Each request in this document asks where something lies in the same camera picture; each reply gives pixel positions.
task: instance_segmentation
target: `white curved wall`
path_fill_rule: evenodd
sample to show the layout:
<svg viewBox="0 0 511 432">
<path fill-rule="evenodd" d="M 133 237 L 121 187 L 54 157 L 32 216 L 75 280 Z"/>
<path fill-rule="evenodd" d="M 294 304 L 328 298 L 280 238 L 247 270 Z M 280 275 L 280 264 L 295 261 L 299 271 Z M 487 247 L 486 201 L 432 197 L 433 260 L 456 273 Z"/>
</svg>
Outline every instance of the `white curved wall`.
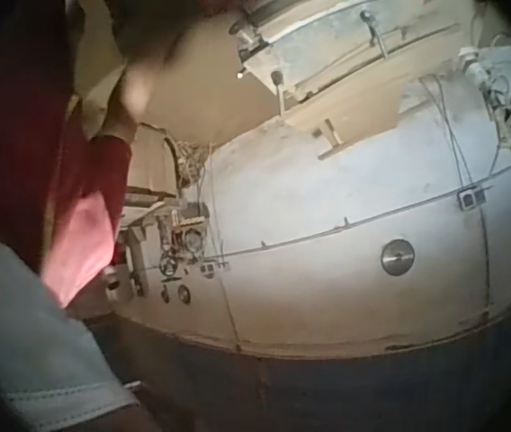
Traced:
<svg viewBox="0 0 511 432">
<path fill-rule="evenodd" d="M 511 49 L 488 52 L 511 82 Z M 433 80 L 426 81 L 439 101 Z M 470 176 L 488 189 L 462 212 L 449 135 L 419 83 L 410 85 L 396 130 L 326 161 L 329 144 L 272 121 L 218 150 L 201 200 L 211 212 L 207 257 L 229 270 L 209 281 L 180 274 L 193 296 L 164 304 L 156 229 L 148 229 L 146 299 L 124 316 L 166 333 L 263 356 L 364 356 L 430 343 L 497 316 L 511 304 L 511 156 L 489 169 L 497 136 L 479 92 L 463 76 L 443 80 L 454 133 Z M 460 165 L 463 158 L 458 155 Z M 188 191 L 196 201 L 196 191 Z M 381 249 L 407 239 L 417 260 L 401 277 L 381 268 Z"/>
</svg>

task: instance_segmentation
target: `hand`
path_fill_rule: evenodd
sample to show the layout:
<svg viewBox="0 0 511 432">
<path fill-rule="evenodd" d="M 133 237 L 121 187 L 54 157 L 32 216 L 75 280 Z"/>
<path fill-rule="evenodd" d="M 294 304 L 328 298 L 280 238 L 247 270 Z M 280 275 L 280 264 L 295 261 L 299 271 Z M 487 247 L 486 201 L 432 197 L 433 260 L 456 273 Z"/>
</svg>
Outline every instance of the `hand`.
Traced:
<svg viewBox="0 0 511 432">
<path fill-rule="evenodd" d="M 128 60 L 112 92 L 100 134 L 131 143 L 157 76 L 175 58 L 187 30 L 203 16 L 221 14 L 240 0 L 105 0 L 114 35 Z"/>
<path fill-rule="evenodd" d="M 245 0 L 105 0 L 121 54 L 134 61 L 149 55 L 172 59 L 178 42 L 203 16 L 224 14 Z"/>
</svg>

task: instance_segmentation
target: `person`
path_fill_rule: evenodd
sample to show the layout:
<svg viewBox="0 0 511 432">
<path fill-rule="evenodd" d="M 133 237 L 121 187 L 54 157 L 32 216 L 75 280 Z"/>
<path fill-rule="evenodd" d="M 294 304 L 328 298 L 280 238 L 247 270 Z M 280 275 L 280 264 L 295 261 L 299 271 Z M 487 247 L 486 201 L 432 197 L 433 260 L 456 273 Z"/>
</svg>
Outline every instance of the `person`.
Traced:
<svg viewBox="0 0 511 432">
<path fill-rule="evenodd" d="M 106 3 L 113 14 L 128 7 Z M 193 21 L 225 3 L 158 1 L 146 25 L 115 29 L 127 66 L 90 140 L 73 91 L 78 33 L 68 31 L 81 27 L 81 7 L 21 0 L 0 14 L 0 421 L 158 430 L 64 308 L 112 259 L 130 144 L 157 75 Z"/>
</svg>

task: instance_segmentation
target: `red shirt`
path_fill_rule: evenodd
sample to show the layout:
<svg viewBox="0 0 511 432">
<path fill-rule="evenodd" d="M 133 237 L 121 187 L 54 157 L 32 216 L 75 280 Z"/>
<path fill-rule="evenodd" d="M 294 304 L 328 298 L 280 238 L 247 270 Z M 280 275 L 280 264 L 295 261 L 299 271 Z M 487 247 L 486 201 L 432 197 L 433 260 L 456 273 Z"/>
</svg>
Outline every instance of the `red shirt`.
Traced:
<svg viewBox="0 0 511 432">
<path fill-rule="evenodd" d="M 16 15 L 0 34 L 0 238 L 67 305 L 112 259 L 130 147 L 88 141 L 81 103 L 68 112 L 64 2 Z"/>
</svg>

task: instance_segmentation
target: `dark floor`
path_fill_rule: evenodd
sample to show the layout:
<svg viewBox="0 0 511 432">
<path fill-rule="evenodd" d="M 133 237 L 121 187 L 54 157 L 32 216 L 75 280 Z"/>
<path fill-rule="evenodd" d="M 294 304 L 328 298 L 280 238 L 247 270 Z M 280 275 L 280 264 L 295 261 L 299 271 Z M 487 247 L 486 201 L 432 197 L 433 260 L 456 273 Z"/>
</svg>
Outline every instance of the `dark floor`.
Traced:
<svg viewBox="0 0 511 432">
<path fill-rule="evenodd" d="M 138 375 L 130 367 L 128 356 L 119 344 L 117 320 L 113 315 L 91 319 L 88 327 L 103 348 L 104 355 L 114 372 L 125 382 L 138 380 Z M 149 389 L 144 387 L 138 392 L 142 403 L 148 407 L 165 432 L 197 432 L 193 417 L 186 412 L 170 405 L 169 401 L 161 400 Z M 482 431 L 479 432 L 511 432 L 511 394 L 504 407 L 493 417 Z"/>
</svg>

